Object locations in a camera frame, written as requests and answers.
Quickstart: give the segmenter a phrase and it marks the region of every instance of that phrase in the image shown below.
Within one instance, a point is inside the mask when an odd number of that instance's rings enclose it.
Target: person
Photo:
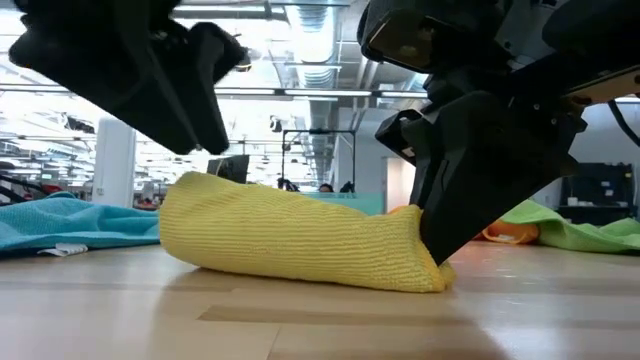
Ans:
[[[333,192],[333,186],[331,186],[329,184],[322,184],[318,188],[318,191],[320,191],[320,192]]]

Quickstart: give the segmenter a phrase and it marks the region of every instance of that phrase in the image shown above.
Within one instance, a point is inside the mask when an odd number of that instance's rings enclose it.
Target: ceiling duct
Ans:
[[[332,89],[336,85],[336,69],[330,65],[336,52],[337,10],[325,6],[287,6],[287,18],[294,34],[294,56],[303,64],[297,68],[300,87]],[[310,101],[312,129],[336,129],[337,121],[332,114],[333,102]],[[327,154],[327,140],[335,143],[335,137],[310,136],[316,163],[316,176],[326,181],[331,168]]]

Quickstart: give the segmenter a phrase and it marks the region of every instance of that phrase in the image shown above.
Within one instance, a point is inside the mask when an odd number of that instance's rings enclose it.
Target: ceiling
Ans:
[[[281,6],[300,2],[271,1],[274,14],[271,19],[265,19],[262,1],[235,5],[229,5],[229,1],[224,1],[226,5],[216,1],[185,1],[174,16],[186,27],[199,21],[213,21],[238,35],[240,43],[250,49],[251,70],[231,72],[216,85],[218,88],[422,91],[412,87],[420,83],[420,79],[414,82],[412,73],[363,59],[356,29],[366,1],[304,0],[305,4],[319,5]],[[56,85],[9,62],[9,47],[25,31],[19,20],[21,14],[10,5],[10,1],[0,0],[0,156],[4,158],[0,161],[14,164],[11,173],[16,175],[22,173],[35,179],[43,171],[58,171],[59,179],[73,184],[89,181],[95,159],[95,135],[70,124],[79,122],[98,131],[98,120],[107,114],[72,93],[2,91],[6,85]],[[317,16],[314,18],[317,21],[310,24],[308,19],[312,15]],[[369,107],[379,105],[366,103]],[[330,96],[243,97],[219,99],[219,105],[232,140],[226,155],[252,155],[249,180],[273,185],[281,172],[282,134],[270,129],[271,122],[280,121],[284,129],[338,129],[344,123],[338,119],[338,108],[352,108],[353,101]],[[362,106],[365,106],[362,102],[357,103],[357,107]],[[295,140],[285,156],[286,176],[309,186],[328,181],[335,139],[301,136]],[[203,152],[176,156],[138,134],[136,183],[138,186],[152,180],[172,183],[185,171],[206,170],[210,158]]]

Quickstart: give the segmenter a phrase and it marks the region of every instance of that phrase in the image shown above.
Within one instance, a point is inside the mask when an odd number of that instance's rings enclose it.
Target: cable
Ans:
[[[613,113],[613,117],[616,119],[618,126],[622,129],[622,131],[633,141],[636,146],[640,147],[640,138],[638,135],[629,127],[629,124],[624,120],[624,116],[622,116],[622,112],[620,112],[620,108],[615,100],[608,101],[609,109],[611,109],[611,113]]]

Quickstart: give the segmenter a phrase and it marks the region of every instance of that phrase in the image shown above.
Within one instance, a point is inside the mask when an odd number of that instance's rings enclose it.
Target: metal frame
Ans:
[[[284,165],[287,145],[287,134],[309,134],[309,135],[331,135],[331,134],[351,134],[353,137],[353,150],[351,151],[351,161],[353,162],[351,170],[351,180],[353,182],[353,188],[356,189],[356,132],[354,130],[326,130],[326,129],[311,129],[311,130],[282,130],[282,172],[281,177],[285,178]]]

